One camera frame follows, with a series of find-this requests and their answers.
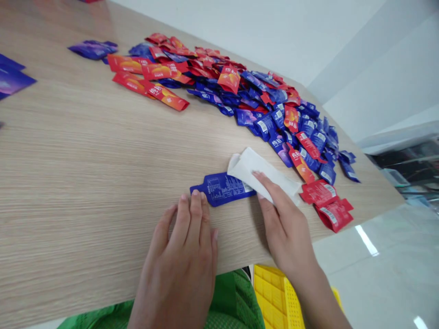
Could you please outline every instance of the forearm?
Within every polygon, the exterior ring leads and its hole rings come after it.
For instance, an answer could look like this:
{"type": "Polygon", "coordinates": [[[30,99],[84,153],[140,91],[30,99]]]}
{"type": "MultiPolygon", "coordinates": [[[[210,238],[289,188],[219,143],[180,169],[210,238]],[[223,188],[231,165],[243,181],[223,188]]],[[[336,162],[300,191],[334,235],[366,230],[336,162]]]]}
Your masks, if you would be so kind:
{"type": "Polygon", "coordinates": [[[302,312],[314,329],[352,329],[334,297],[328,279],[316,264],[301,275],[289,276],[302,307],[302,312]]]}

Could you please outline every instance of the right hand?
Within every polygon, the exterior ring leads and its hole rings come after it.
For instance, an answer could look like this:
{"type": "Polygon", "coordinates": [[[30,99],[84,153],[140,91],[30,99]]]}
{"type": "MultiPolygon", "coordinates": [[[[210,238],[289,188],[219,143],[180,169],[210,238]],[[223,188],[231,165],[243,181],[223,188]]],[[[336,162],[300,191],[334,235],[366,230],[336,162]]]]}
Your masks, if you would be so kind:
{"type": "Polygon", "coordinates": [[[277,267],[290,281],[300,280],[319,269],[305,215],[288,195],[264,173],[253,175],[270,193],[274,205],[258,193],[268,247],[277,267]]]}

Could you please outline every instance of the purple card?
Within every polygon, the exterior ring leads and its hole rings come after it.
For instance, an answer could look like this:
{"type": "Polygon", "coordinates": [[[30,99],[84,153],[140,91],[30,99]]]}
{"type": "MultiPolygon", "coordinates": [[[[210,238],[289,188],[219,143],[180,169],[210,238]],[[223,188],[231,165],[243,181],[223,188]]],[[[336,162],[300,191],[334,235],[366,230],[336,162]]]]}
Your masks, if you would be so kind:
{"type": "Polygon", "coordinates": [[[35,82],[35,79],[21,71],[13,69],[8,65],[0,64],[0,100],[15,94],[35,82]]]}
{"type": "Polygon", "coordinates": [[[16,69],[17,71],[21,71],[22,69],[25,69],[26,66],[21,65],[20,63],[17,63],[16,61],[13,61],[10,58],[7,58],[5,55],[0,54],[0,64],[6,64],[13,69],[16,69]]]}

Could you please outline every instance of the left hand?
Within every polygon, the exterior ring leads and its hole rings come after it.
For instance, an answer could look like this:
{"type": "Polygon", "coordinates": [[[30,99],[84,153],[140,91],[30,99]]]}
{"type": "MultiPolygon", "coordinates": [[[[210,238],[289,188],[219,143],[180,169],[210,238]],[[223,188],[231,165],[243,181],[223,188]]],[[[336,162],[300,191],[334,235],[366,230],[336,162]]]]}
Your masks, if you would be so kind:
{"type": "Polygon", "coordinates": [[[190,202],[183,194],[178,206],[166,210],[146,256],[128,329],[203,328],[214,293],[217,240],[204,193],[194,190],[190,202]]]}

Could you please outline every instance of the white wall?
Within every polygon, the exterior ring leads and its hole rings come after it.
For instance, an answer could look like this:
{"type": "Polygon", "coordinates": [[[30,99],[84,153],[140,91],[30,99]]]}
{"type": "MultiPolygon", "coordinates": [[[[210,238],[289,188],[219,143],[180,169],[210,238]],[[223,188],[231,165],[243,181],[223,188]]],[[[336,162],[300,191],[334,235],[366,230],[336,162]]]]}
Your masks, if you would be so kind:
{"type": "Polygon", "coordinates": [[[439,104],[437,0],[113,1],[302,83],[356,142],[439,104]]]}

